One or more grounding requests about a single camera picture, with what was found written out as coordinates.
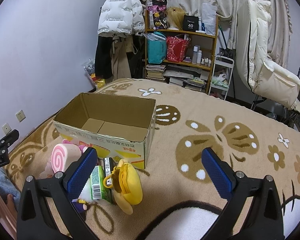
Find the person's hand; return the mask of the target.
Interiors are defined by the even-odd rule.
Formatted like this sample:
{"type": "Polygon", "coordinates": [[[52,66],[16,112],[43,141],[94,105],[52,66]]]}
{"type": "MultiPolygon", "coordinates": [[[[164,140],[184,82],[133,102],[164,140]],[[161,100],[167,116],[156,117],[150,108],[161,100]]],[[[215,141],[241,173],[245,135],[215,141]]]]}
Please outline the person's hand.
{"type": "Polygon", "coordinates": [[[17,211],[15,209],[15,205],[13,202],[13,195],[12,194],[8,194],[7,195],[7,204],[6,204],[7,208],[9,209],[10,213],[12,214],[12,216],[16,219],[17,218],[17,211]]]}

